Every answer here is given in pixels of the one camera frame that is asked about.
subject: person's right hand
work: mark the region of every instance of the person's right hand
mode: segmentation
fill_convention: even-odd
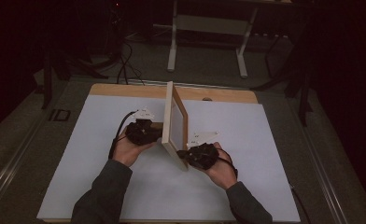
[[[213,146],[215,146],[215,148],[219,148],[218,155],[222,159],[232,162],[227,153],[221,150],[221,145],[218,142],[214,143]],[[228,189],[237,182],[236,175],[232,167],[224,161],[217,160],[211,168],[201,171],[206,173],[216,185],[223,189]]]

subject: sleeve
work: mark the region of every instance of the sleeve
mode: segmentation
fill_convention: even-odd
[[[273,223],[273,218],[252,196],[242,182],[226,190],[230,208],[236,220],[242,224]]]
[[[118,223],[132,170],[118,161],[107,161],[92,187],[75,204],[71,223]]]

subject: dark sleeve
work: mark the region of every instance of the dark sleeve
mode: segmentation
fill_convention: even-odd
[[[273,218],[252,196],[242,182],[226,190],[230,208],[236,220],[242,224],[273,223]]]
[[[92,187],[75,204],[71,223],[118,223],[132,170],[118,161],[107,161]]]

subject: person's left hand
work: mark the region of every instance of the person's left hand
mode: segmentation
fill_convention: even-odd
[[[130,167],[134,164],[141,152],[153,147],[156,145],[156,142],[143,146],[137,146],[127,138],[125,135],[125,130],[126,129],[124,129],[123,133],[119,136],[120,140],[116,144],[112,159]]]

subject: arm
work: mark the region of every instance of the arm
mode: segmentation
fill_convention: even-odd
[[[76,202],[71,223],[119,222],[124,195],[132,175],[129,167],[142,151],[154,145],[137,146],[126,138],[125,132],[119,139],[113,159],[107,161],[91,189]]]
[[[221,149],[219,143],[214,143],[215,148]],[[230,157],[223,150],[218,151],[219,156],[227,161]],[[273,218],[264,207],[252,196],[250,191],[237,177],[232,167],[223,161],[217,161],[210,169],[203,171],[219,187],[226,190],[230,201],[232,214],[239,223],[272,223]]]

